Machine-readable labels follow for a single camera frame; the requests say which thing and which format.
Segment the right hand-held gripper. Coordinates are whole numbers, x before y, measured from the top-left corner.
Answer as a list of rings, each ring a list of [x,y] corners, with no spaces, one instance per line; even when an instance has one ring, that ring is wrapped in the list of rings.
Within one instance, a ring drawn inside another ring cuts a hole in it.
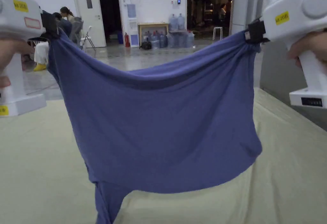
[[[327,27],[325,0],[265,0],[267,6],[259,19],[251,22],[245,31],[248,43],[282,41],[287,49],[314,31]],[[290,92],[294,106],[327,107],[327,71],[313,52],[305,51],[299,56],[307,88]]]

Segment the person's right hand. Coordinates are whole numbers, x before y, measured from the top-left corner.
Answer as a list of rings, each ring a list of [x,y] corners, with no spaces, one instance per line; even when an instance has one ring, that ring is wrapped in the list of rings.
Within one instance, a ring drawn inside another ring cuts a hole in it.
[[[316,58],[326,67],[327,66],[327,32],[312,32],[294,43],[288,51],[288,57],[296,60],[296,65],[302,67],[299,56],[311,51]]]

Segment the person's left hand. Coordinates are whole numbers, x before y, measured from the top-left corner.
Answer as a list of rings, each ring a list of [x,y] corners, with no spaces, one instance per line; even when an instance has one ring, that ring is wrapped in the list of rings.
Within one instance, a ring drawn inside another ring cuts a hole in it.
[[[21,39],[1,38],[0,39],[0,71],[2,72],[12,60],[14,54],[31,54],[34,52],[26,41]]]

